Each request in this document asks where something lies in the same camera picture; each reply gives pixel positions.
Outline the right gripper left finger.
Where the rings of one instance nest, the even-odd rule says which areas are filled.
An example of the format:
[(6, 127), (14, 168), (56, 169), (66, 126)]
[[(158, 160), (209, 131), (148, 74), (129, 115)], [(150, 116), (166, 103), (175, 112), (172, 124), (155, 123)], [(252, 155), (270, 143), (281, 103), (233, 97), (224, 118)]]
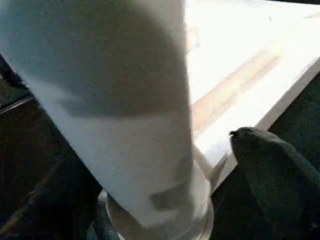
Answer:
[(103, 188), (74, 155), (53, 166), (4, 224), (6, 240), (111, 240)]

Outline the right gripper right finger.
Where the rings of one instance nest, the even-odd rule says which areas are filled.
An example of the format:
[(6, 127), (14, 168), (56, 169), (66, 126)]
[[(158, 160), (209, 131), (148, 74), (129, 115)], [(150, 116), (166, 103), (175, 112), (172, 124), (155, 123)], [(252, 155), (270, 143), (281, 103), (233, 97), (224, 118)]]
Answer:
[(320, 172), (279, 136), (254, 127), (229, 133), (232, 153), (276, 240), (320, 238)]

